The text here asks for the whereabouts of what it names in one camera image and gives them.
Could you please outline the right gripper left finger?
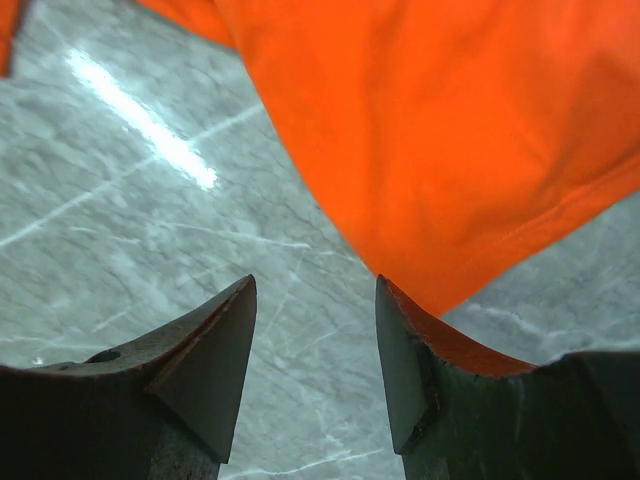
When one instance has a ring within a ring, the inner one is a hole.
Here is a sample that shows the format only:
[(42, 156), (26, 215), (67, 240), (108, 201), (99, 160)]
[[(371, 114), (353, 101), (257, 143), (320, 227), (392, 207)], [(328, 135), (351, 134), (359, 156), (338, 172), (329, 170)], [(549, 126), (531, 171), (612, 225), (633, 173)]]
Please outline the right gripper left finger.
[(245, 276), (83, 362), (1, 370), (5, 479), (214, 479), (231, 453), (257, 312)]

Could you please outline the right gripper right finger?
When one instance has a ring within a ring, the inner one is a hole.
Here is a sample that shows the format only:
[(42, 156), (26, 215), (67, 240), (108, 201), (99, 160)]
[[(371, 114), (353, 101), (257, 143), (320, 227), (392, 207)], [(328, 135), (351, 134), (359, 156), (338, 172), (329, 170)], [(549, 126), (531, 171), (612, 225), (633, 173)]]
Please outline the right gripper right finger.
[(394, 451), (409, 479), (635, 479), (639, 355), (535, 366), (419, 307), (385, 277), (376, 330)]

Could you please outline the orange t-shirt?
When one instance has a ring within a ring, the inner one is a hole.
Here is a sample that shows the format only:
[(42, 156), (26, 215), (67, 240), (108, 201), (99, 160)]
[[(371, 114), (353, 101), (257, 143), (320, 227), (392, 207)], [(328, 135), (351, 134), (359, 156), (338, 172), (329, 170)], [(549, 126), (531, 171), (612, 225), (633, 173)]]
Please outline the orange t-shirt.
[(639, 188), (635, 1), (151, 1), (235, 50), (364, 263), (441, 315)]

